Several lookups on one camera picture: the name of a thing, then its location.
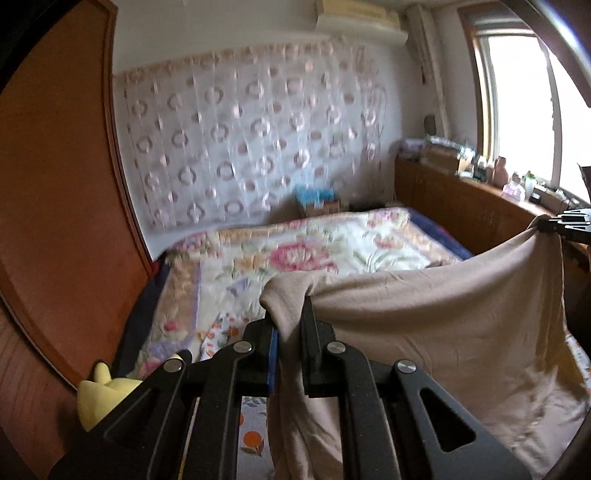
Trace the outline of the beige t-shirt yellow letters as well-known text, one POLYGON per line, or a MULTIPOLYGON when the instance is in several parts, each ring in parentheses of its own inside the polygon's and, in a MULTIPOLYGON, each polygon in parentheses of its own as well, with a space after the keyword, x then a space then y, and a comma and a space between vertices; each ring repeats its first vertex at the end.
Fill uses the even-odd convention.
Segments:
POLYGON ((544 477, 590 407, 567 342, 563 295, 560 238, 532 228, 441 267, 274 277, 260 303, 280 335, 280 387, 267 407, 276 478, 342 476, 338 406, 308 398, 301 381, 297 325, 305 300, 339 341, 368 358, 414 361, 534 478, 544 477))

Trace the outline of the orange fruit print bedsheet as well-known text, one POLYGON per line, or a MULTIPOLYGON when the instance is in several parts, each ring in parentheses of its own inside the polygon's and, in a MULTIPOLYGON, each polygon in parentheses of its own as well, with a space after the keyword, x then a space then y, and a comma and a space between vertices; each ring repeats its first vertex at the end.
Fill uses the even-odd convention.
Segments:
MULTIPOLYGON (((252 318, 246 314, 222 312, 204 334, 198 360, 211 359, 221 348, 242 340, 252 318)), ((266 397, 243 396, 240 403, 236 478, 273 479, 274 467, 267 439, 266 397)))

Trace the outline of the pink figurine on cabinet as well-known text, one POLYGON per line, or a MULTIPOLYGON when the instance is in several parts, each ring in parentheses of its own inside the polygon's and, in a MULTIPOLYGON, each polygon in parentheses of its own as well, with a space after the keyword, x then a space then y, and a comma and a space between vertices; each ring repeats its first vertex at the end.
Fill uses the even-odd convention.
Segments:
POLYGON ((502 189, 509 182, 506 165, 507 159, 504 156, 498 156, 494 162, 492 184, 499 189, 502 189))

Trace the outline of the yellow plush toy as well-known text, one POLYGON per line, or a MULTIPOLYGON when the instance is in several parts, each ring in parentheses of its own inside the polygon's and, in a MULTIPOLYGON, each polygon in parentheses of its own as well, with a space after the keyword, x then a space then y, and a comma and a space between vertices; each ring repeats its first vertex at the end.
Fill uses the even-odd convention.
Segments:
POLYGON ((77 414, 86 433, 106 432, 150 417, 159 421, 187 366, 172 355, 143 380, 112 378, 109 367, 98 362, 93 380, 83 380, 77 390, 77 414))

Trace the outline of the brown wooden side cabinet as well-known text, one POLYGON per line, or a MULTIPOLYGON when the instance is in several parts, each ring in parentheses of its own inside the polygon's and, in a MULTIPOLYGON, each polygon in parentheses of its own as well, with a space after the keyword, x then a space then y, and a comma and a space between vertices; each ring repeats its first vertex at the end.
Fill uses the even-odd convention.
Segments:
MULTIPOLYGON (((486 184, 441 173, 409 160, 394 160, 396 199, 446 229, 474 254, 483 253, 526 229, 547 211, 515 203, 486 184)), ((590 271, 584 247, 562 244, 565 302, 571 320, 590 318, 590 271)))

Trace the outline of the pile of papers and books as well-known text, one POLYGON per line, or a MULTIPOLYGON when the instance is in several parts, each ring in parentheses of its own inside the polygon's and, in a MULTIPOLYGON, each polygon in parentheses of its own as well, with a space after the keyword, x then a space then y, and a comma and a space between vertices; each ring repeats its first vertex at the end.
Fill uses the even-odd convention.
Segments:
POLYGON ((469 169, 475 156, 473 148, 436 136, 405 138, 398 149, 399 158, 449 175, 469 169))

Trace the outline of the floral quilt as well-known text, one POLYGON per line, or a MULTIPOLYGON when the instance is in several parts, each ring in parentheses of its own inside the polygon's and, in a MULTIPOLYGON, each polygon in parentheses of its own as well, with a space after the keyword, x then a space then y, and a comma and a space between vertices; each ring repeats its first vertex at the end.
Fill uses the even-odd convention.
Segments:
POLYGON ((458 263, 471 252, 404 207, 192 234, 165 250, 122 342, 118 373, 147 377, 180 350, 207 360, 263 318, 259 296, 274 276, 341 276, 458 263))

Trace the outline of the brown wooden wardrobe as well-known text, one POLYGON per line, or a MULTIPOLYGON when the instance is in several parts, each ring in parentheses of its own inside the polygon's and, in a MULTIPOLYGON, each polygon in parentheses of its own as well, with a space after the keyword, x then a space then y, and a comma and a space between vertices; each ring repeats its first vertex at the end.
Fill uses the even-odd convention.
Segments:
POLYGON ((43 479, 112 360, 150 260, 117 147, 117 9, 81 1, 1 93, 1 475, 43 479))

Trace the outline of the beige left window curtain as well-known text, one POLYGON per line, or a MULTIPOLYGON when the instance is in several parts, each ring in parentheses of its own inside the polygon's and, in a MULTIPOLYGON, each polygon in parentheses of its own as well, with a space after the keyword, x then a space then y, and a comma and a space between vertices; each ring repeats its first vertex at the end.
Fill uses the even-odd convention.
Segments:
POLYGON ((407 10, 410 37, 417 49, 425 80, 435 91, 435 117, 443 137, 450 134, 450 122, 443 75, 441 41, 431 11, 421 4, 407 10))

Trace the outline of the blue tissue box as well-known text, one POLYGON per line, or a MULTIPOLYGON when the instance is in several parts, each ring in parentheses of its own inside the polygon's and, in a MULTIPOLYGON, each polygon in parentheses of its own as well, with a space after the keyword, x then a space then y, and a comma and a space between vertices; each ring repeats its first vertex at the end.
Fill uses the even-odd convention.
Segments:
POLYGON ((294 199, 304 218, 339 213, 341 201, 332 188, 315 188, 298 185, 294 188, 294 199))

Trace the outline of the white circle-pattern curtain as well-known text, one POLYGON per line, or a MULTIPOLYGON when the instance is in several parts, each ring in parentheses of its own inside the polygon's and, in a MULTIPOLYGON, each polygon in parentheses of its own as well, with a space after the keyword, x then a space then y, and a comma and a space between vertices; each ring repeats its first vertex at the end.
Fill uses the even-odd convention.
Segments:
POLYGON ((138 216, 151 232, 259 224, 298 187, 385 198, 386 92, 342 39, 212 51, 113 79, 138 216))

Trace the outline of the window with brown frame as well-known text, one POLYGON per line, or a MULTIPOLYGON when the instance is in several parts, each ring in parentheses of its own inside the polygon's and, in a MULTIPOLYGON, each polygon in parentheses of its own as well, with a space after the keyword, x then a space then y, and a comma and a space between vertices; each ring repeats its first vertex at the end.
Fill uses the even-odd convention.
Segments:
POLYGON ((590 108, 558 57, 499 2, 458 14, 478 80, 484 154, 524 188, 589 202, 590 108))

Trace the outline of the wall air conditioner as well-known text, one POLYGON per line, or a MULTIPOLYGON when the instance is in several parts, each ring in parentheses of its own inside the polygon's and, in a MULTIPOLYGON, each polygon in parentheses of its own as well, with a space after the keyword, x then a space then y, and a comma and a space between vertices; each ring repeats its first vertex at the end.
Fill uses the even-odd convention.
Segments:
POLYGON ((315 1, 315 31, 375 43, 403 45, 408 32, 398 13, 362 1, 315 1))

